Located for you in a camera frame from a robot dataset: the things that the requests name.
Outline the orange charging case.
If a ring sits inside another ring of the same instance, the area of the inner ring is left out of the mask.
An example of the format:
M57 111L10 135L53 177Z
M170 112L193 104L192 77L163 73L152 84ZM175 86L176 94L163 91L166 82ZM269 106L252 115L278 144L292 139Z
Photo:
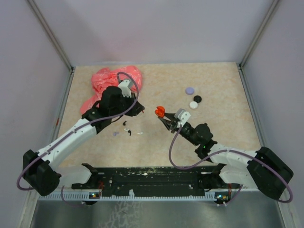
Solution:
M157 106L154 112L158 117L163 118L165 116L166 111L163 106Z

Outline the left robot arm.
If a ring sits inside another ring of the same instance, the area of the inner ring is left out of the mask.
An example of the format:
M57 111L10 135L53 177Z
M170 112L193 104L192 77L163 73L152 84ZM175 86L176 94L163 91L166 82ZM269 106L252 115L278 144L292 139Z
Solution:
M40 196L52 193L63 181L64 175L57 169L69 154L108 127L114 118L137 116L144 110L138 96L139 88L133 92L123 85L107 87L101 99L66 133L37 152L28 150L24 153L22 173L18 178L24 179Z

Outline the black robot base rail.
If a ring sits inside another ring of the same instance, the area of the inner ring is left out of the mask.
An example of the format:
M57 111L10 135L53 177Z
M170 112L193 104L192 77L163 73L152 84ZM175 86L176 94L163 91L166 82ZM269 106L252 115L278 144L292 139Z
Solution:
M86 183L74 183L74 190L100 190L102 196L128 196L132 190L137 197L204 196L206 192L239 184L226 184L219 177L217 166L198 166L190 170L174 167L116 167L95 168L84 164L91 172Z

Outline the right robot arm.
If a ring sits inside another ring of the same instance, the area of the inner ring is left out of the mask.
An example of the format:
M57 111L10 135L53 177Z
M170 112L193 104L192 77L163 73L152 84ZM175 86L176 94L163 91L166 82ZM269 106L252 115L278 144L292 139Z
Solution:
M204 161L222 165L222 168L212 176L213 184L218 188L226 184L239 184L250 189L258 189L267 197L281 202L285 190L289 192L289 203L293 194L288 183L293 171L269 148L261 147L257 151L239 150L224 146L213 140L213 134L206 123L192 127L188 122L191 115L184 109L177 113L166 113L156 110L158 119L168 131L179 135L196 146L195 153L200 161L191 166L178 167L180 170L192 169Z

